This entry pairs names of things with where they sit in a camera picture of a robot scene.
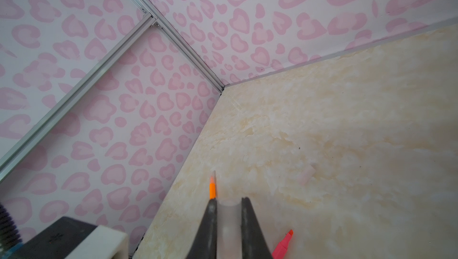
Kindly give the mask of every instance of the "beige marble surface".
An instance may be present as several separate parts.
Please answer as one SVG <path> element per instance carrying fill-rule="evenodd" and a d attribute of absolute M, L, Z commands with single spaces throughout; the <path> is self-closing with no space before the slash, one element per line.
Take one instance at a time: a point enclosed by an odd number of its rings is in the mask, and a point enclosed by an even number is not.
<path fill-rule="evenodd" d="M 134 258 L 186 256 L 213 169 L 286 259 L 458 258 L 457 63 L 455 25 L 227 88 Z"/>

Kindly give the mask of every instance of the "metal bar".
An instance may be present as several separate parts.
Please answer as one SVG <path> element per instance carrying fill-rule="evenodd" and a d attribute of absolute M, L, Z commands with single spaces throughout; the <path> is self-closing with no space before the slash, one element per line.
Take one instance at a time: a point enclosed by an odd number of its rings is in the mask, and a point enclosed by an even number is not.
<path fill-rule="evenodd" d="M 178 31 L 169 23 L 169 21 L 157 10 L 150 0 L 134 0 L 141 1 L 143 7 L 156 18 L 158 27 L 160 27 L 169 39 L 189 58 L 189 60 L 209 79 L 209 81 L 220 92 L 224 88 L 224 84 L 215 75 L 215 73 L 207 66 L 200 56 L 189 46 L 189 44 L 181 37 Z"/>
<path fill-rule="evenodd" d="M 0 182 L 73 108 L 84 94 L 156 20 L 148 13 L 97 65 L 81 79 L 25 136 L 0 159 Z"/>

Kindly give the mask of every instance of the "wall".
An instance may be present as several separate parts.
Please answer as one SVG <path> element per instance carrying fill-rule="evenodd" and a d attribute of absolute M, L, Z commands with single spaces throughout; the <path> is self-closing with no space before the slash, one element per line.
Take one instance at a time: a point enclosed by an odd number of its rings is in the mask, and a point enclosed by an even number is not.
<path fill-rule="evenodd" d="M 458 16 L 456 0 L 151 0 L 224 84 Z"/>
<path fill-rule="evenodd" d="M 226 88 L 135 259 L 185 257 L 211 170 L 270 250 L 294 230 L 288 258 L 456 258 L 457 44 L 454 25 Z"/>
<path fill-rule="evenodd" d="M 133 252 L 218 100 L 148 30 L 0 185 L 27 241 L 61 216 L 130 235 Z"/>
<path fill-rule="evenodd" d="M 131 0 L 0 0 L 0 157 L 141 18 Z"/>

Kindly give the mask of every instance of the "black plastic part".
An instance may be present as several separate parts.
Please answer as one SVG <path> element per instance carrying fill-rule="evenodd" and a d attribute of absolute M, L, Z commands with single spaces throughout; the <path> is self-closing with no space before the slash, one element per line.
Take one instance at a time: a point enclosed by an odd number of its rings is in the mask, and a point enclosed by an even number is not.
<path fill-rule="evenodd" d="M 30 239 L 11 259 L 64 259 L 97 226 L 70 217 L 61 217 Z"/>
<path fill-rule="evenodd" d="M 216 199 L 210 199 L 186 259 L 216 259 L 216 208 Z"/>
<path fill-rule="evenodd" d="M 272 259 L 248 197 L 242 198 L 242 258 Z"/>
<path fill-rule="evenodd" d="M 2 251 L 7 251 L 21 242 L 22 239 L 13 219 L 6 208 L 0 204 L 0 257 Z"/>

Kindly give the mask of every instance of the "orange pen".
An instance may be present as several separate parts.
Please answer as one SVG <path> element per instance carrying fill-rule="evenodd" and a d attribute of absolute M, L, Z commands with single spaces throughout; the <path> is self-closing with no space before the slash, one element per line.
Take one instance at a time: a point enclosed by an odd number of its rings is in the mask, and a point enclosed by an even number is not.
<path fill-rule="evenodd" d="M 216 198 L 216 186 L 215 186 L 216 172 L 213 171 L 210 176 L 210 199 Z"/>

